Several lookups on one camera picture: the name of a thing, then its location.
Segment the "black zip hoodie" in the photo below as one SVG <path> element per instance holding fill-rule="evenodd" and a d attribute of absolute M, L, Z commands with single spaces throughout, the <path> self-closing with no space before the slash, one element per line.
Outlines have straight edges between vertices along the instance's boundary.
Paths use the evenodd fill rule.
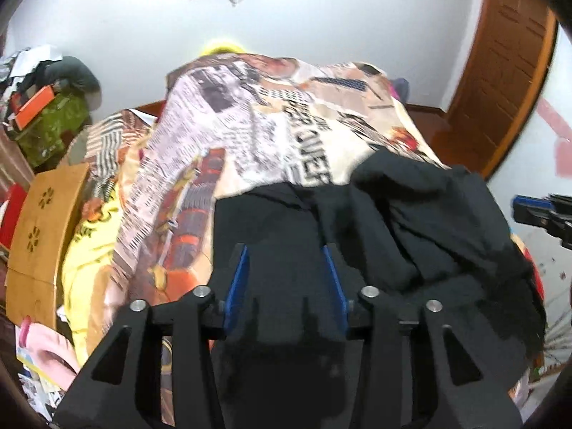
<path fill-rule="evenodd" d="M 344 185 L 278 183 L 214 210 L 213 364 L 230 428 L 518 428 L 541 351 L 533 268 L 480 176 L 380 150 Z"/>

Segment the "white heart wardrobe door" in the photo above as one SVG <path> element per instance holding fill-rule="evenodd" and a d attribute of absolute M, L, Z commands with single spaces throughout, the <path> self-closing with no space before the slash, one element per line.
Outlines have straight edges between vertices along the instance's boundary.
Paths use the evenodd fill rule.
<path fill-rule="evenodd" d="M 547 314 L 544 360 L 554 369 L 571 354 L 571 252 L 541 228 L 515 223 L 511 203 L 517 195 L 571 195 L 571 41 L 563 28 L 557 31 L 552 63 L 533 112 L 488 186 L 539 270 Z"/>

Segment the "newspaper print blanket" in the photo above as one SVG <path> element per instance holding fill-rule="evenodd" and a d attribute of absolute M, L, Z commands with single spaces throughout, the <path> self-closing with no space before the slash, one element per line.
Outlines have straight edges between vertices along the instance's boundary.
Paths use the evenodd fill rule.
<path fill-rule="evenodd" d="M 214 271 L 215 205 L 271 184 L 344 185 L 380 150 L 464 168 L 439 161 L 368 64 L 224 54 L 172 74 L 123 204 L 104 336 L 56 426 L 230 428 L 213 364 L 228 335 L 199 331 L 191 295 Z"/>

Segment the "grey purple backpack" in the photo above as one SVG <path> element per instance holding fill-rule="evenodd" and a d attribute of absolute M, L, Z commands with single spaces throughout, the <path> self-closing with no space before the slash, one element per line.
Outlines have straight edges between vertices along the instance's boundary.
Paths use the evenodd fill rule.
<path fill-rule="evenodd" d="M 395 98 L 397 98 L 403 105 L 406 105 L 410 94 L 410 85 L 408 80 L 404 78 L 391 79 L 390 85 Z"/>

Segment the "brown wooden door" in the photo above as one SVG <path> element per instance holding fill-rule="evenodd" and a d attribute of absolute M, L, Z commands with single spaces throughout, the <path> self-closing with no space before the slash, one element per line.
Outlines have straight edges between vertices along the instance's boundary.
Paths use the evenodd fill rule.
<path fill-rule="evenodd" d="M 508 155 L 542 90 L 557 38 L 547 0 L 483 0 L 449 128 L 434 136 L 443 163 L 489 178 Z"/>

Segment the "pink plush toy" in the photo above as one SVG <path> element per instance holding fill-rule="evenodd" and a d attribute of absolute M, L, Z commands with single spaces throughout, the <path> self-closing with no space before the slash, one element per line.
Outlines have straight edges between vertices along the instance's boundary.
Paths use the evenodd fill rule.
<path fill-rule="evenodd" d="M 26 351 L 41 376 L 63 391 L 69 389 L 80 366 L 74 347 L 63 335 L 26 316 L 16 342 Z"/>

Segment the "bamboo folding lap table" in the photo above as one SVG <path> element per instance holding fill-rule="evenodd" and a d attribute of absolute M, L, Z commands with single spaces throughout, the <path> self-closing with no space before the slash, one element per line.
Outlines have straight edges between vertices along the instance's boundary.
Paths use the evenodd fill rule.
<path fill-rule="evenodd" d="M 8 258 L 6 315 L 56 328 L 63 301 L 61 265 L 79 221 L 89 165 L 64 166 L 37 174 L 31 183 Z"/>

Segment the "yellow pillow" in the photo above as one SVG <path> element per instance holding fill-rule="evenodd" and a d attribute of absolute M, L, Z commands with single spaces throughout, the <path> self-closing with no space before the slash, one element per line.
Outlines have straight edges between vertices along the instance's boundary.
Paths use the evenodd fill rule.
<path fill-rule="evenodd" d="M 210 41 L 201 48 L 199 56 L 204 57 L 228 53 L 241 54 L 245 53 L 245 49 L 241 45 L 232 42 Z"/>

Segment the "red box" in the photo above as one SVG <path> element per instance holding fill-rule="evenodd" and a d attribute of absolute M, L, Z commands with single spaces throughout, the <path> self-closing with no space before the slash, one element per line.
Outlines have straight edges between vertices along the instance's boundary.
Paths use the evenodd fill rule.
<path fill-rule="evenodd" d="M 7 199 L 1 205 L 1 251 L 8 253 L 11 249 L 15 227 L 18 224 L 19 214 L 24 205 L 27 192 L 19 184 L 8 189 Z"/>

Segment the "orange shoe box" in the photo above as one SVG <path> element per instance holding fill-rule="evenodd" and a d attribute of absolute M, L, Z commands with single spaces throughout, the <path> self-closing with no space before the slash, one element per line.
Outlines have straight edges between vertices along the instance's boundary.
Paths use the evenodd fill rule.
<path fill-rule="evenodd" d="M 55 98 L 50 85 L 42 87 L 32 96 L 15 115 L 15 124 L 22 131 L 53 99 Z"/>

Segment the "dark grey-green garment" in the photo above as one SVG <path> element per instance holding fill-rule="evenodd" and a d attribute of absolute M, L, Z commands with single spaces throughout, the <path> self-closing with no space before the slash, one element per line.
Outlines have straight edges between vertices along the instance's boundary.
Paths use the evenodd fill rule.
<path fill-rule="evenodd" d="M 74 56 L 64 56 L 61 60 L 46 64 L 41 79 L 43 84 L 67 82 L 83 93 L 100 90 L 100 82 L 93 72 Z"/>

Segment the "white cloth pile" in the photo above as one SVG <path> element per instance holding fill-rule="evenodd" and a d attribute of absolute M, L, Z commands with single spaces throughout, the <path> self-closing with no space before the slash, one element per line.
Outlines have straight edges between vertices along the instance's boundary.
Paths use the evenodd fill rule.
<path fill-rule="evenodd" d="M 52 45 L 37 45 L 1 57 L 1 81 L 25 77 L 44 61 L 60 61 L 63 55 Z"/>

